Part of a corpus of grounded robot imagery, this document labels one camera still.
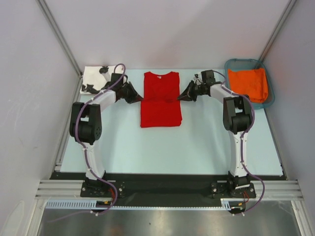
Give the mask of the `red t shirt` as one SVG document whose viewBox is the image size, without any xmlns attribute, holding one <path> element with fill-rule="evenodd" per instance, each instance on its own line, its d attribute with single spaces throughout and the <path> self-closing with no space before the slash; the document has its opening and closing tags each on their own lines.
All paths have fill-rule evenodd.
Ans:
<svg viewBox="0 0 315 236">
<path fill-rule="evenodd" d="M 182 123 L 180 75 L 144 73 L 144 98 L 140 105 L 140 127 L 177 127 Z"/>
</svg>

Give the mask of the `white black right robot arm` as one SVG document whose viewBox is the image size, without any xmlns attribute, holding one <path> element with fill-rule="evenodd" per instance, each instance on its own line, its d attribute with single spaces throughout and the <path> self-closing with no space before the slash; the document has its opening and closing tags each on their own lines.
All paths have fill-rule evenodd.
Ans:
<svg viewBox="0 0 315 236">
<path fill-rule="evenodd" d="M 231 145 L 231 167 L 228 172 L 227 192 L 239 197 L 250 186 L 247 168 L 247 137 L 255 121 L 252 103 L 246 95 L 238 94 L 216 81 L 215 70 L 205 70 L 194 75 L 187 88 L 178 96 L 180 101 L 195 102 L 198 96 L 207 95 L 223 105 L 223 126 L 229 133 Z"/>
</svg>

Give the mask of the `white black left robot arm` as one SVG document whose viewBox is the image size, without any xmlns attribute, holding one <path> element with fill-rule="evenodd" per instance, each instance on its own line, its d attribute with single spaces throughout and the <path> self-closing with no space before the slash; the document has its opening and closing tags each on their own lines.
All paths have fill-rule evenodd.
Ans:
<svg viewBox="0 0 315 236">
<path fill-rule="evenodd" d="M 72 104 L 69 133 L 81 145 L 85 163 L 85 180 L 92 184 L 91 190 L 97 196 L 108 193 L 109 185 L 101 155 L 96 152 L 96 145 L 102 135 L 101 113 L 120 99 L 128 104 L 143 100 L 127 80 L 124 73 L 112 73 L 105 86 L 87 102 Z"/>
</svg>

